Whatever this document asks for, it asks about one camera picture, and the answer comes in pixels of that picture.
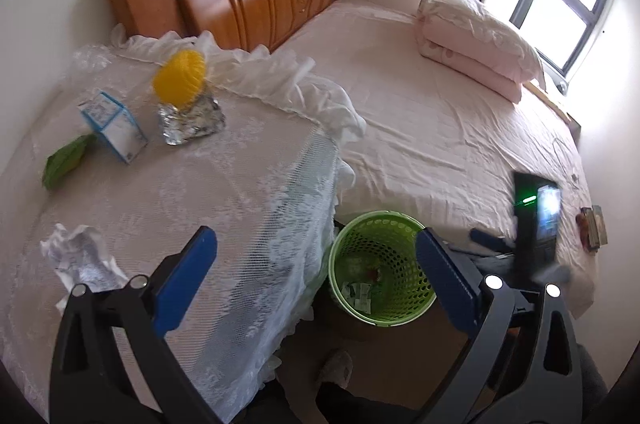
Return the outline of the white plastic wrapper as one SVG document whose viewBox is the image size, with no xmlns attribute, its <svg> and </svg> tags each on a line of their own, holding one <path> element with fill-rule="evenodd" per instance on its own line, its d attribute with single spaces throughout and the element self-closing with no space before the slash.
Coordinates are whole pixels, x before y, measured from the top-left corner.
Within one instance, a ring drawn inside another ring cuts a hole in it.
<svg viewBox="0 0 640 424">
<path fill-rule="evenodd" d="M 53 233 L 40 242 L 40 251 L 68 292 L 83 283 L 92 292 L 124 287 L 128 278 L 107 250 L 98 229 L 80 225 L 67 230 L 56 224 Z"/>
</svg>

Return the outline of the green leaf wrapper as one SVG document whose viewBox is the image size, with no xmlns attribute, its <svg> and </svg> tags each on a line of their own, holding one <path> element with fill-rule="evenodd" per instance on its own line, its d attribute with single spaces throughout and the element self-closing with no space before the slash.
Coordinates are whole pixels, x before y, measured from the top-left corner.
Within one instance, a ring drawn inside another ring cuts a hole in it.
<svg viewBox="0 0 640 424">
<path fill-rule="evenodd" d="M 94 145 L 96 134 L 80 135 L 49 155 L 41 176 L 41 184 L 47 190 L 58 188 L 64 177 L 77 169 L 85 153 Z"/>
</svg>

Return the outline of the silver foil wrapper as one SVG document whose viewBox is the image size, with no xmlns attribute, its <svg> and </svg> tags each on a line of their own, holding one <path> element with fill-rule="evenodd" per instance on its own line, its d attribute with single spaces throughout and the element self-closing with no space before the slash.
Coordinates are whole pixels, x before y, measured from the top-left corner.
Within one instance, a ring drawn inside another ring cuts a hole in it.
<svg viewBox="0 0 640 424">
<path fill-rule="evenodd" d="M 169 146 L 181 146 L 192 139 L 217 134 L 226 128 L 226 117 L 217 99 L 207 91 L 183 109 L 159 104 L 158 115 L 165 143 Z"/>
</svg>

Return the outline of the blue white milk carton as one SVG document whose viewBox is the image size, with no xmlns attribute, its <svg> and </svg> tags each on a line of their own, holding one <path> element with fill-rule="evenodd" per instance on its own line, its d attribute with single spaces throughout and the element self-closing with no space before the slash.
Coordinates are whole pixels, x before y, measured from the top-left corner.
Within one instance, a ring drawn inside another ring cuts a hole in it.
<svg viewBox="0 0 640 424">
<path fill-rule="evenodd" d="M 78 105 L 93 132 L 112 148 L 123 163 L 130 164 L 148 144 L 132 113 L 119 100 L 100 91 Z"/>
</svg>

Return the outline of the yellow ribbed plastic ball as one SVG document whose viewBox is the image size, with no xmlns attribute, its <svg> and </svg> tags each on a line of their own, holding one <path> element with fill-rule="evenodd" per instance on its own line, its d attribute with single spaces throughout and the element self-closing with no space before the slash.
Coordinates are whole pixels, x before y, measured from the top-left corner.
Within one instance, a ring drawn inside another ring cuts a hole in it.
<svg viewBox="0 0 640 424">
<path fill-rule="evenodd" d="M 180 51 L 155 74 L 152 82 L 155 95 L 163 104 L 186 109 L 201 94 L 205 72 L 205 58 L 200 52 Z"/>
</svg>

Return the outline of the green white snack bag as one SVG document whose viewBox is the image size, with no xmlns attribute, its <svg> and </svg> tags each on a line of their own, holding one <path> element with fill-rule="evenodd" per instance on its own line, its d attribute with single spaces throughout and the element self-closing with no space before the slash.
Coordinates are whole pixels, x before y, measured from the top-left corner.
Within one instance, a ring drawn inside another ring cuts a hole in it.
<svg viewBox="0 0 640 424">
<path fill-rule="evenodd" d="M 347 304 L 355 311 L 370 315 L 372 309 L 372 285 L 369 283 L 352 282 L 344 283 L 341 293 Z"/>
</svg>

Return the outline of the small items on bed edge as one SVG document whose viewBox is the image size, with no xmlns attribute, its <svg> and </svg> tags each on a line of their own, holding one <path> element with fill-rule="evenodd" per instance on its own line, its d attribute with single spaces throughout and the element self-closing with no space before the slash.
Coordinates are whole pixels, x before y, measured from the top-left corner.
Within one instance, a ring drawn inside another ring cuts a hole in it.
<svg viewBox="0 0 640 424">
<path fill-rule="evenodd" d="M 608 244 L 608 233 L 600 205 L 582 207 L 575 219 L 580 241 L 586 251 L 597 252 Z"/>
</svg>

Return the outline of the green plastic waste basket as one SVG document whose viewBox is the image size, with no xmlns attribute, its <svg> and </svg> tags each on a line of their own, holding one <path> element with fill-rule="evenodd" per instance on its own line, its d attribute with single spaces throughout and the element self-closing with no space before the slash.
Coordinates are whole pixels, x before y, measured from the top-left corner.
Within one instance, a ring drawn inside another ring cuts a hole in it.
<svg viewBox="0 0 640 424">
<path fill-rule="evenodd" d="M 357 320 L 393 328 L 423 316 L 436 294 L 416 261 L 416 236 L 424 225 L 394 211 L 373 211 L 354 218 L 338 233 L 329 253 L 329 282 L 334 301 Z M 372 285 L 371 314 L 345 301 L 344 283 Z"/>
</svg>

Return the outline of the pink bed sheet mattress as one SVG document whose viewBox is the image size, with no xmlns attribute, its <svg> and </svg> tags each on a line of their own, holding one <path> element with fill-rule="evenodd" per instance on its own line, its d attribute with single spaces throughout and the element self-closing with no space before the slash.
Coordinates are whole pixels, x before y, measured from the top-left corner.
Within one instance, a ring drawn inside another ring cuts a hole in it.
<svg viewBox="0 0 640 424">
<path fill-rule="evenodd" d="M 285 46 L 314 59 L 314 72 L 341 85 L 367 124 L 342 150 L 356 181 L 338 200 L 340 222 L 391 210 L 446 237 L 474 227 L 510 236 L 513 172 L 550 178 L 562 191 L 556 256 L 572 273 L 565 303 L 585 314 L 598 262 L 575 217 L 591 198 L 570 130 L 551 109 L 529 92 L 512 104 L 423 57 L 409 15 L 363 1 L 333 3 Z"/>
</svg>

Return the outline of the white slipper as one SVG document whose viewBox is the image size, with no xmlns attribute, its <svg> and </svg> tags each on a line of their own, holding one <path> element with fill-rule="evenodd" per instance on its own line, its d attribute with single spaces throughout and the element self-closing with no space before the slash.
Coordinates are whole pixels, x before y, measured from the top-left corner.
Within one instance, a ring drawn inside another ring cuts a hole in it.
<svg viewBox="0 0 640 424">
<path fill-rule="evenodd" d="M 323 363 L 318 374 L 317 385 L 333 383 L 342 389 L 346 389 L 352 378 L 352 371 L 354 371 L 352 356 L 346 350 L 339 349 Z"/>
</svg>

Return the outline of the folded pink quilt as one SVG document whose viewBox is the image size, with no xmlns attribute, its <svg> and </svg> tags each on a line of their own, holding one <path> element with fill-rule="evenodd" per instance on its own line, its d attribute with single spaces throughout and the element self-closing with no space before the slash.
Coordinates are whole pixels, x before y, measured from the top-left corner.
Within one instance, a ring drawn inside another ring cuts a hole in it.
<svg viewBox="0 0 640 424">
<path fill-rule="evenodd" d="M 508 76 L 510 67 L 497 71 L 503 52 L 494 44 L 477 40 L 469 30 L 435 15 L 416 20 L 416 43 L 422 56 L 454 69 L 512 104 L 522 98 L 522 87 Z"/>
</svg>

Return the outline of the white lace tablecloth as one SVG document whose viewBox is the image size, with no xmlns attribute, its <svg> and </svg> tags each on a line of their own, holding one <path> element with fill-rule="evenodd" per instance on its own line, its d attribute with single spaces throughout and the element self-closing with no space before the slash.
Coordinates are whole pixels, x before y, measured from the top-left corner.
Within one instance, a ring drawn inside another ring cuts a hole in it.
<svg viewBox="0 0 640 424">
<path fill-rule="evenodd" d="M 182 50 L 204 56 L 226 125 L 170 146 L 152 80 Z M 45 189 L 44 163 L 88 132 L 80 107 L 101 92 L 130 109 L 148 142 L 130 163 L 96 145 Z M 1 360 L 18 390 L 47 415 L 67 291 L 43 243 L 93 228 L 134 277 L 207 226 L 216 261 L 167 342 L 212 409 L 233 420 L 271 380 L 277 349 L 326 277 L 337 199 L 355 181 L 340 149 L 365 130 L 344 88 L 285 48 L 228 51 L 209 33 L 116 34 L 81 47 L 1 176 Z"/>
</svg>

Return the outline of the white ruffled pillow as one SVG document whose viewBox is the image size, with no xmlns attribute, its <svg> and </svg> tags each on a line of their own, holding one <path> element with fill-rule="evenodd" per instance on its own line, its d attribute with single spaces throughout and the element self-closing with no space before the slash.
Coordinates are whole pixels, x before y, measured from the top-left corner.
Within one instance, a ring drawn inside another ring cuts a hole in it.
<svg viewBox="0 0 640 424">
<path fill-rule="evenodd" d="M 484 65 L 515 83 L 547 88 L 544 66 L 518 28 L 492 16 L 479 0 L 421 0 L 416 14 L 423 39 Z"/>
</svg>

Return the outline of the wooden bed side rail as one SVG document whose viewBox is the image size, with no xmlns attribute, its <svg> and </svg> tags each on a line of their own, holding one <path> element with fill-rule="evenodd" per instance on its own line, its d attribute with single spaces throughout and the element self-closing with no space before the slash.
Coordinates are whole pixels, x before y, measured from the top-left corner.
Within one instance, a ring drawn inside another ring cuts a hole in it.
<svg viewBox="0 0 640 424">
<path fill-rule="evenodd" d="M 574 143 L 578 144 L 580 132 L 582 132 L 582 125 L 580 125 L 563 106 L 550 97 L 547 92 L 544 92 L 534 82 L 525 82 L 523 84 L 523 88 L 526 88 L 529 93 L 535 95 L 541 103 L 544 103 L 566 124 L 570 130 L 570 135 L 572 135 Z"/>
</svg>

